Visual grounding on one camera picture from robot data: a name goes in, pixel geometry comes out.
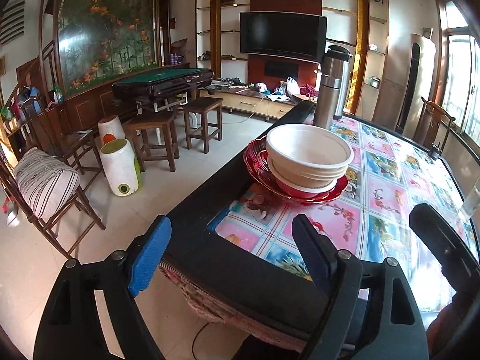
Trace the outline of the green mahjong table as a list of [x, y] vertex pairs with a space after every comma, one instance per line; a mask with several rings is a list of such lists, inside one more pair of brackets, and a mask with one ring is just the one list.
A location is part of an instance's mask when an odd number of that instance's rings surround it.
[[154, 102], [210, 86], [208, 68], [161, 68], [130, 76], [112, 85], [112, 93], [123, 102]]

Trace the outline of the white paper bowl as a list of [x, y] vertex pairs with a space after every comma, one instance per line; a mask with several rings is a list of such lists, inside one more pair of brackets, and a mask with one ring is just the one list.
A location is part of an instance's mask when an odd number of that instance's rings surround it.
[[284, 124], [266, 136], [268, 156], [280, 167], [315, 176], [333, 176], [352, 163], [351, 145], [329, 130], [309, 124]]

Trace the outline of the black flat television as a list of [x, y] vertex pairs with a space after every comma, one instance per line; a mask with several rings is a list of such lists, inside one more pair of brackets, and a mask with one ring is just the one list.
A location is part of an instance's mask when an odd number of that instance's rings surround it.
[[326, 52], [325, 16], [280, 11], [240, 14], [240, 50], [319, 63]]

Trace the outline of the slim steel thermos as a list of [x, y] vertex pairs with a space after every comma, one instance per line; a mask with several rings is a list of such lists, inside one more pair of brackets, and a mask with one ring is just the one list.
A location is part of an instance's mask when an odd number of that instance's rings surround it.
[[343, 77], [343, 61], [338, 53], [329, 49], [321, 61], [321, 77], [313, 124], [329, 130], [338, 103]]

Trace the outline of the large beige ribbed bowl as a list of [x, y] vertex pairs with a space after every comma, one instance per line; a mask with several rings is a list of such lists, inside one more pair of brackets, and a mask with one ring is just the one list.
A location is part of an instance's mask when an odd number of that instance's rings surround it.
[[340, 179], [345, 176], [345, 173], [341, 175], [313, 175], [306, 172], [289, 170], [277, 165], [270, 157], [267, 159], [268, 169], [275, 176], [282, 176], [285, 179], [305, 187], [320, 186], [321, 183], [327, 183], [333, 179]]

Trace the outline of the wooden tv cabinet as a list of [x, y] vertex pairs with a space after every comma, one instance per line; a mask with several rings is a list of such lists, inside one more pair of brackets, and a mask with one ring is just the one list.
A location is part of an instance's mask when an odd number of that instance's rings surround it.
[[229, 113], [240, 112], [247, 116], [262, 117], [266, 121], [281, 119], [295, 106], [291, 102], [272, 101], [249, 90], [240, 94], [221, 91], [209, 94], [205, 89], [201, 89], [199, 94], [203, 97], [221, 98], [223, 109]]

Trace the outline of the red glass plate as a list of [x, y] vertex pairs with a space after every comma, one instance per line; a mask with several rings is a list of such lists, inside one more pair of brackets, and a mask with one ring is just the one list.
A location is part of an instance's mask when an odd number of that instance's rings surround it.
[[273, 172], [272, 161], [268, 160], [266, 137], [251, 141], [243, 152], [243, 161], [253, 179], [268, 191], [291, 202], [304, 205], [327, 203], [338, 198], [349, 184], [344, 175], [320, 189], [308, 189], [293, 184]]

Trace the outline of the striped cushion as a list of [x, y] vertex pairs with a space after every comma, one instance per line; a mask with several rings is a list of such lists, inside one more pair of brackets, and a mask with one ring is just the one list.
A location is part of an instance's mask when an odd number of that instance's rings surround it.
[[43, 220], [52, 217], [80, 184], [76, 169], [37, 148], [23, 156], [13, 174], [23, 199]]

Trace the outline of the large steel thermos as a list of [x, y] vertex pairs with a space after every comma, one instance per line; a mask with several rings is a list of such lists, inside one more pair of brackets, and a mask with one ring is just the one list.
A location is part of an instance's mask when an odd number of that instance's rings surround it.
[[350, 88], [352, 53], [343, 46], [330, 45], [326, 55], [331, 59], [338, 60], [338, 63], [331, 63], [335, 66], [336, 77], [340, 80], [337, 106], [334, 113], [334, 119], [338, 120], [343, 117], [343, 108]]

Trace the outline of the wooden stool far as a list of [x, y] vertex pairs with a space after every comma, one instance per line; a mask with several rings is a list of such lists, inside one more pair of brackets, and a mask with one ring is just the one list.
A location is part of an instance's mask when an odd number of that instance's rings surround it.
[[[193, 102], [183, 106], [183, 115], [185, 122], [185, 142], [186, 148], [192, 148], [192, 140], [197, 139], [203, 143], [203, 152], [208, 154], [210, 151], [210, 141], [216, 139], [221, 141], [223, 138], [222, 125], [222, 102], [219, 97], [198, 97]], [[216, 122], [208, 121], [208, 114], [216, 112]], [[190, 116], [200, 117], [197, 127], [191, 127]]]

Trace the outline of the colourful fruit tablecloth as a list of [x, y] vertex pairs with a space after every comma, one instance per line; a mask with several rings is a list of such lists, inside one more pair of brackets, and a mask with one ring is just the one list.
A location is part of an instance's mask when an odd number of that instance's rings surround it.
[[310, 275], [291, 234], [293, 218], [305, 214], [339, 249], [358, 258], [401, 265], [422, 312], [439, 312], [455, 293], [437, 259], [409, 228], [415, 205], [427, 203], [479, 253], [469, 221], [460, 219], [463, 197], [444, 163], [377, 127], [347, 117], [331, 131], [352, 146], [348, 184], [331, 202], [299, 205], [253, 184], [210, 226], [248, 253], [305, 280]]

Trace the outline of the flower mural panel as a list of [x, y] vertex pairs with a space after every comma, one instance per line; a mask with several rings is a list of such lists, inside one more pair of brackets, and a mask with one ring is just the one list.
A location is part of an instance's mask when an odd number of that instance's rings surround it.
[[60, 0], [58, 58], [69, 95], [155, 66], [153, 0]]

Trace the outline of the white bin green lid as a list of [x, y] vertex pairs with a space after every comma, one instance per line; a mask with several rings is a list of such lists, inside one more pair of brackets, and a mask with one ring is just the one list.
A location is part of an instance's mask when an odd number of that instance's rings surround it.
[[100, 150], [103, 170], [111, 191], [118, 197], [136, 193], [143, 185], [140, 166], [130, 141], [109, 141]]

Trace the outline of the white standing air conditioner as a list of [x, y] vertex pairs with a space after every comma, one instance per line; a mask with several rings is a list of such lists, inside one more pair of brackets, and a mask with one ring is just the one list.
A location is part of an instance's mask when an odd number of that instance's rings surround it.
[[408, 79], [403, 94], [403, 103], [395, 130], [414, 139], [422, 116], [423, 98], [430, 95], [434, 74], [436, 47], [433, 41], [422, 35], [410, 34]]

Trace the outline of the small black clamp device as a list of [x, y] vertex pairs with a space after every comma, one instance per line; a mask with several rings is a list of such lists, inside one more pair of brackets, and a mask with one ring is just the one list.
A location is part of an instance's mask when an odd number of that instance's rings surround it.
[[429, 156], [433, 159], [436, 160], [441, 157], [442, 150], [437, 147], [436, 145], [432, 145], [429, 150]]

